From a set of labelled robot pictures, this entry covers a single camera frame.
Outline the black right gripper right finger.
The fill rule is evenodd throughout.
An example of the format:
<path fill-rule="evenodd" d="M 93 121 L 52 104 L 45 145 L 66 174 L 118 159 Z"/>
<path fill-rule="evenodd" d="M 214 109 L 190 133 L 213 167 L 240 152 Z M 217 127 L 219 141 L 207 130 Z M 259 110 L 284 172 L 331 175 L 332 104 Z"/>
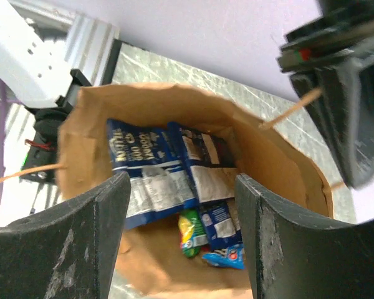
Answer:
<path fill-rule="evenodd" d="M 374 219 L 325 217 L 245 174 L 235 200 L 254 298 L 374 298 Z"/>

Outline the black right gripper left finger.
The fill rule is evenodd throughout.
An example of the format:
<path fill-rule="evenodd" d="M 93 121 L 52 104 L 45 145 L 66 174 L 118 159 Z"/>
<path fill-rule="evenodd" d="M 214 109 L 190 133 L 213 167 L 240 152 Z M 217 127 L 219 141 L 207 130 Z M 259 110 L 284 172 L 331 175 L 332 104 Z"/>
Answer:
<path fill-rule="evenodd" d="M 118 173 L 0 227 L 0 298 L 107 298 L 130 191 Z"/>

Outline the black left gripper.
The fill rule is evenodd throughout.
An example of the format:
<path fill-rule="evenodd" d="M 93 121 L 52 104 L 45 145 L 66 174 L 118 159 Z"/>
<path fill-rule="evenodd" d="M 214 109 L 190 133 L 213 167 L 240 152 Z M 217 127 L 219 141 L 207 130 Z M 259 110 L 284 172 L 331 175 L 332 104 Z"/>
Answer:
<path fill-rule="evenodd" d="M 353 47 L 374 37 L 374 1 L 319 1 L 322 16 L 289 32 L 277 62 L 298 96 L 318 87 L 306 110 L 348 187 L 374 178 L 374 62 L 351 58 Z"/>

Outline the brown paper bag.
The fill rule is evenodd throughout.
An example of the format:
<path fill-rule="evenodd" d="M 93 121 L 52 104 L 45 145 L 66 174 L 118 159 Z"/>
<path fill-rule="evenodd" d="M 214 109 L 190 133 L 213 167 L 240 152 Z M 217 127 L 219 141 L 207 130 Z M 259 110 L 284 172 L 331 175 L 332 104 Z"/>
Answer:
<path fill-rule="evenodd" d="M 165 128 L 171 121 L 224 138 L 237 170 L 272 192 L 333 216 L 317 165 L 231 100 L 184 85 L 136 83 L 81 89 L 59 128 L 57 185 L 64 200 L 0 227 L 0 298 L 106 298 L 121 271 L 158 298 L 250 298 L 245 270 L 183 257 L 176 217 L 126 230 L 130 183 L 113 175 L 109 118 Z"/>

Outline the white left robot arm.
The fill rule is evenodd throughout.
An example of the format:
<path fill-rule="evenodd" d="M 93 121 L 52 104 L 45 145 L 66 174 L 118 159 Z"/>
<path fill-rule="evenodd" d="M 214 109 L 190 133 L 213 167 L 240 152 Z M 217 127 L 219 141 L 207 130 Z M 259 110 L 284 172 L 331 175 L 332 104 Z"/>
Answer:
<path fill-rule="evenodd" d="M 326 142 L 348 187 L 374 178 L 374 1 L 322 1 L 323 16 L 288 33 L 280 69 Z M 254 135 L 273 137 L 287 117 L 260 121 L 246 109 L 185 85 L 137 83 L 94 87 L 84 73 L 53 54 L 7 1 L 0 1 L 0 78 L 33 112 L 62 111 L 57 183 L 66 197 L 110 176 L 105 122 L 140 126 L 169 121 L 223 135 L 233 128 L 238 168 L 253 175 Z"/>

